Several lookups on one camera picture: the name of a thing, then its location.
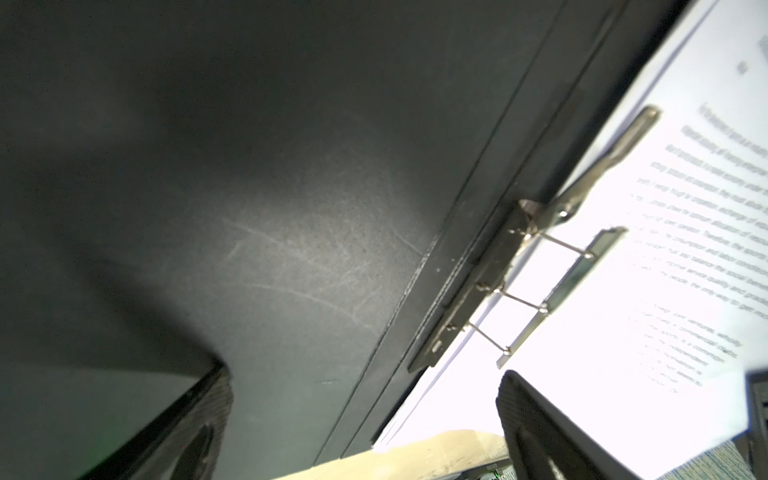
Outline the red folder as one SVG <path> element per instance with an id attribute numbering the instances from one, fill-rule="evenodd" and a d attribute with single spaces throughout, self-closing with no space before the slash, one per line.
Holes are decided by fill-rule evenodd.
<path id="1" fill-rule="evenodd" d="M 215 478 L 361 450 L 683 8 L 3 2 L 2 477 L 82 476 L 217 360 Z"/>

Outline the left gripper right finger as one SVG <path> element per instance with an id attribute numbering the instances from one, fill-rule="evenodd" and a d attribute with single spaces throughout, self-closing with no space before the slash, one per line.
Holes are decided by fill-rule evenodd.
<path id="1" fill-rule="evenodd" d="M 496 398 L 518 479 L 635 479 L 518 372 L 504 373 Z"/>

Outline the text sheet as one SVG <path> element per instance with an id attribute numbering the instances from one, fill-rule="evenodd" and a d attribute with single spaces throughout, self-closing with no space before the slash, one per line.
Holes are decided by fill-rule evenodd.
<path id="1" fill-rule="evenodd" d="M 767 365 L 767 5 L 697 1 L 569 185 L 502 236 L 375 440 L 500 434 L 517 373 L 618 463 L 655 479 L 747 427 Z"/>

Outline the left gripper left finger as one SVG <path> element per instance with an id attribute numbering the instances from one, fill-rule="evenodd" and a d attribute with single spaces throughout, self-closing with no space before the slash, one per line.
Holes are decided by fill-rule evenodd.
<path id="1" fill-rule="evenodd" d="M 210 479 L 233 404 L 221 363 L 84 479 Z"/>

